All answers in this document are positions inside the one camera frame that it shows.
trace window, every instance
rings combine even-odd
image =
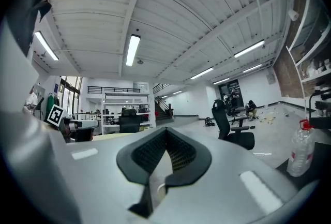
[[[60,106],[68,114],[78,113],[78,102],[82,77],[62,76],[61,84],[58,91]]]

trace plastic bottle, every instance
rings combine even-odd
[[[309,169],[315,145],[314,129],[309,121],[301,120],[300,127],[292,138],[292,152],[287,168],[287,172],[293,177],[301,176]]]

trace ceiling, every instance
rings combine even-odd
[[[287,32],[290,0],[51,0],[52,13],[36,25],[59,57],[35,61],[53,75],[122,78],[155,83],[214,82],[257,63],[272,63]],[[141,41],[126,66],[129,39]],[[265,39],[264,48],[234,54]],[[143,65],[137,64],[141,59]]]

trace black office chair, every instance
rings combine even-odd
[[[119,117],[119,133],[139,132],[141,116],[137,115],[135,109],[123,110]]]
[[[236,121],[240,121],[240,120],[238,119],[238,116],[236,116],[237,114],[240,113],[240,111],[235,110],[234,108],[231,108],[231,106],[230,106],[228,100],[225,101],[224,103],[225,103],[225,110],[224,110],[225,113],[226,113],[228,116],[232,116],[232,117],[233,117],[233,119],[230,121],[230,122],[232,122],[231,125],[233,125],[233,123],[236,122]]]
[[[249,126],[243,127],[243,120],[248,119],[247,116],[241,116],[236,119],[239,121],[239,127],[231,127],[225,114],[225,103],[222,100],[215,100],[212,108],[212,113],[215,119],[215,122],[219,128],[219,137],[225,141],[232,142],[239,146],[244,147],[247,150],[254,148],[255,139],[252,132],[243,132],[243,130],[248,130]]]

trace white ceiling panel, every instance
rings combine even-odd
[[[99,52],[70,51],[82,70],[94,71],[101,68],[103,72],[118,72],[118,56]]]
[[[164,69],[164,65],[149,61],[145,61],[143,65],[139,65],[137,62],[134,62],[132,67],[123,68],[123,74],[156,77],[157,74]]]
[[[270,1],[261,8],[261,14],[256,6],[241,19],[238,12],[244,14],[253,2],[256,0],[51,0],[57,35],[67,51],[57,51],[58,63],[47,56],[36,59],[51,69],[73,69],[77,63],[78,69],[119,77],[120,72],[123,77],[158,77],[170,68],[162,78],[182,82],[209,67],[215,70],[204,76],[205,80],[232,74],[238,68],[273,58],[281,43],[276,40],[238,62],[234,60],[235,53],[284,30],[287,0]],[[229,23],[226,30],[218,31],[224,22]],[[40,30],[53,49],[63,45],[59,37],[53,39],[47,32],[47,26]],[[133,66],[128,67],[125,62],[132,34],[139,35],[141,41]],[[42,47],[36,48],[35,56],[43,53]]]

